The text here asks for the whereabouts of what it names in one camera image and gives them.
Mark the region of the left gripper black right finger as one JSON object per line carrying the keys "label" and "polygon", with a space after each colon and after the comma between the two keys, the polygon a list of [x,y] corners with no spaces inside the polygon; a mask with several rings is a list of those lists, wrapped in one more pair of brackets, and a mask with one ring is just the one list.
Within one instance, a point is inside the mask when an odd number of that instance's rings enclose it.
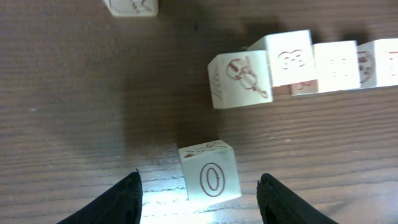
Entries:
{"label": "left gripper black right finger", "polygon": [[256,197],[265,224],[336,224],[268,173],[257,182]]}

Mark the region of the number 0 wooden block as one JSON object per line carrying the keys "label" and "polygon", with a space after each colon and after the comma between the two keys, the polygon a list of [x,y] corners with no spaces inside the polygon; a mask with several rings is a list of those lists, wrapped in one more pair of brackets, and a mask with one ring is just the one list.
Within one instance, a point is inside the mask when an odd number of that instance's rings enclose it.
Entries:
{"label": "number 0 wooden block", "polygon": [[178,150],[189,202],[208,206],[241,196],[234,149],[222,140]]}

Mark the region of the red U 8 wooden block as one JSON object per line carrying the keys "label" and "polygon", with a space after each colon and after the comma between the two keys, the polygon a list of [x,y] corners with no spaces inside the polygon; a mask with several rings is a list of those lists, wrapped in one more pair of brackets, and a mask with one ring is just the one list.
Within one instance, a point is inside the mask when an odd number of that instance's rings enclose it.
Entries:
{"label": "red U 8 wooden block", "polygon": [[357,89],[361,86],[357,41],[313,45],[315,80],[290,86],[293,96]]}

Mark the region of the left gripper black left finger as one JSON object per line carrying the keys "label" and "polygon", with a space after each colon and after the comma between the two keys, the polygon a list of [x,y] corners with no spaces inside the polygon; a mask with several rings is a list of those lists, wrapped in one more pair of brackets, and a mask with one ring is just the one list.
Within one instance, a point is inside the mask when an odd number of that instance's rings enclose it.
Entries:
{"label": "left gripper black left finger", "polygon": [[142,215],[142,180],[131,172],[95,200],[59,224],[140,224]]}

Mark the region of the letter B wooden block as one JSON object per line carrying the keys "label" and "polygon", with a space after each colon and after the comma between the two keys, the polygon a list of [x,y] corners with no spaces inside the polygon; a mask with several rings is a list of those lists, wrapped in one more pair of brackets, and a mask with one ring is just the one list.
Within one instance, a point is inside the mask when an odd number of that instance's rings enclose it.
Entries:
{"label": "letter B wooden block", "polygon": [[397,38],[357,46],[362,89],[397,86]]}

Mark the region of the number 3 wooden block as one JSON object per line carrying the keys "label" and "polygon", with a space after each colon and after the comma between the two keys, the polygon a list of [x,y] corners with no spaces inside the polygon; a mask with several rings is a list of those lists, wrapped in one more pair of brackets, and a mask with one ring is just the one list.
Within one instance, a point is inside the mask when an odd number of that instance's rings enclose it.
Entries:
{"label": "number 3 wooden block", "polygon": [[309,30],[269,34],[248,47],[265,50],[272,86],[308,82],[317,78]]}

